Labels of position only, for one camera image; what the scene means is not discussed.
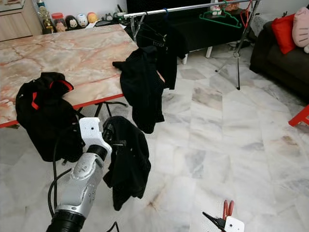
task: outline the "marble tabletop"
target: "marble tabletop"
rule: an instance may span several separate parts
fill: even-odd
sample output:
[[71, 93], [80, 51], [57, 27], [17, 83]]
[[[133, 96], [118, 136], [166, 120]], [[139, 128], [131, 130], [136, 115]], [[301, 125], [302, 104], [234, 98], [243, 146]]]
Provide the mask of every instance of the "marble tabletop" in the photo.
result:
[[16, 124], [20, 87], [41, 72], [63, 73], [74, 90], [65, 94], [74, 108], [123, 96], [120, 71], [136, 44], [120, 25], [27, 37], [0, 43], [0, 128]]

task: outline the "black cloth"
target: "black cloth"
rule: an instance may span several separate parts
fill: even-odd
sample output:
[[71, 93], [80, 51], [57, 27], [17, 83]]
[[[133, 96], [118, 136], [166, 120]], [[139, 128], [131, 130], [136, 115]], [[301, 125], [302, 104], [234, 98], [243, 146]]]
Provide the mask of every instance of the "black cloth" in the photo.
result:
[[56, 160], [76, 162], [82, 154], [83, 141], [73, 107], [62, 95], [73, 90], [61, 73], [43, 72], [41, 77], [24, 83], [16, 97], [17, 121], [22, 125], [44, 161], [53, 161], [59, 136]]
[[151, 164], [145, 135], [138, 128], [122, 116], [110, 117], [103, 127], [109, 124], [114, 128], [112, 140], [126, 141], [125, 146], [112, 147], [112, 161], [103, 178], [119, 211], [131, 196], [143, 197]]
[[122, 92], [133, 107], [132, 117], [139, 129], [152, 133], [156, 122], [163, 122], [164, 82], [156, 70], [156, 48], [149, 46], [132, 52], [124, 62], [113, 62], [122, 73]]
[[158, 50], [157, 69], [165, 79], [165, 88], [174, 89], [177, 76], [177, 57], [189, 53], [185, 37], [167, 21], [143, 25], [137, 36], [139, 47], [155, 46]]

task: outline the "green hanger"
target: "green hanger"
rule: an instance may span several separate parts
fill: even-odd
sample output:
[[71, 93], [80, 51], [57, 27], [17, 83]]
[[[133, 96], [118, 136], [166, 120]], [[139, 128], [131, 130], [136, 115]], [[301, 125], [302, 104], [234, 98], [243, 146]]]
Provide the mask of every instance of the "green hanger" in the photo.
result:
[[214, 22], [214, 23], [219, 23], [219, 24], [223, 24], [223, 25], [226, 25], [226, 26], [234, 27], [234, 28], [241, 28], [241, 23], [239, 22], [239, 20], [236, 17], [232, 16], [231, 13], [225, 11], [225, 8], [227, 6], [227, 1], [224, 1], [224, 2], [225, 2], [225, 7], [222, 8], [222, 12], [224, 13], [224, 16], [219, 15], [219, 14], [216, 14], [215, 16], [217, 16], [219, 18], [226, 18], [227, 16], [229, 16], [230, 18], [234, 19], [237, 22], [236, 25], [232, 25], [232, 24], [228, 24], [228, 23], [223, 23], [223, 22], [216, 21], [216, 20], [213, 20], [211, 18], [207, 18], [206, 17], [207, 15], [212, 15], [213, 12], [218, 12], [219, 13], [220, 11], [207, 11], [207, 12], [205, 12], [203, 14], [200, 14], [199, 18], [207, 20], [207, 21], [211, 21], [211, 22]]

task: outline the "white wall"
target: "white wall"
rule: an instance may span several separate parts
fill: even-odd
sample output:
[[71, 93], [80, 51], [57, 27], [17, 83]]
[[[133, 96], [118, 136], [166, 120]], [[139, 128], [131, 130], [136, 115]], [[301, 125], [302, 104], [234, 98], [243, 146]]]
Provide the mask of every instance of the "white wall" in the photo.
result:
[[[263, 14], [282, 14], [288, 11], [291, 15], [298, 11], [301, 7], [307, 6], [309, 0], [261, 0], [257, 12]], [[246, 8], [246, 2], [241, 3], [241, 8]]]
[[44, 0], [44, 2], [50, 14], [61, 12], [64, 16], [95, 12], [101, 18], [106, 13], [116, 12], [117, 4], [126, 10], [126, 0]]

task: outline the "clothes drying rack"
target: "clothes drying rack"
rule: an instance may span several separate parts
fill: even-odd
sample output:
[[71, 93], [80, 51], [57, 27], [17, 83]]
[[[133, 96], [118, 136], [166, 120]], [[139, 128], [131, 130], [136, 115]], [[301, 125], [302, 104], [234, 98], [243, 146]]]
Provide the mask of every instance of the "clothes drying rack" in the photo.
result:
[[[250, 14], [250, 17], [248, 19], [248, 26], [245, 28], [243, 34], [242, 34], [242, 37], [240, 39], [240, 42], [239, 42], [239, 45], [236, 49], [236, 51], [234, 52], [233, 54], [233, 57], [237, 59], [237, 62], [236, 62], [236, 70], [237, 70], [237, 86], [236, 88], [238, 90], [240, 90], [240, 77], [239, 77], [239, 58], [240, 58], [240, 49], [243, 45], [243, 42], [245, 41], [245, 38], [249, 32], [249, 29], [250, 29], [250, 24], [253, 20], [253, 16], [255, 15], [255, 12], [257, 10], [257, 7], [259, 6], [259, 3], [260, 3], [261, 0], [255, 0], [255, 3], [254, 3], [254, 7], [253, 7], [253, 10]], [[228, 4], [231, 4], [231, 3], [241, 3], [241, 2], [250, 2], [250, 0], [233, 0], [233, 1], [228, 1]], [[155, 10], [155, 11], [145, 11], [145, 12], [139, 12], [139, 13], [131, 13], [131, 14], [125, 14], [124, 15], [124, 18], [130, 18], [130, 21], [131, 21], [131, 30], [132, 30], [132, 33], [133, 33], [133, 39], [134, 41], [136, 41], [136, 37], [137, 37], [137, 34], [140, 30], [140, 27], [141, 25], [143, 24], [143, 21], [144, 21], [144, 18], [146, 15], [155, 15], [155, 14], [163, 14], [163, 13], [166, 13], [166, 12], [176, 12], [176, 11], [185, 11], [185, 10], [192, 10], [192, 9], [198, 9], [198, 8], [205, 8], [205, 7], [210, 7], [210, 6], [214, 6], [214, 5], [224, 5], [226, 4], [226, 2], [224, 1], [221, 1], [221, 2], [214, 2], [214, 3], [206, 3], [206, 4], [201, 4], [201, 5], [193, 5], [193, 6], [183, 6], [183, 7], [176, 7], [176, 8], [169, 8], [169, 9], [162, 9], [162, 10]], [[140, 19], [140, 22], [137, 26], [137, 28], [135, 29], [135, 25], [134, 25], [134, 19], [138, 16], [141, 16], [141, 19]], [[216, 72], [219, 72], [226, 64], [228, 63], [228, 60], [219, 68], [216, 70]]]

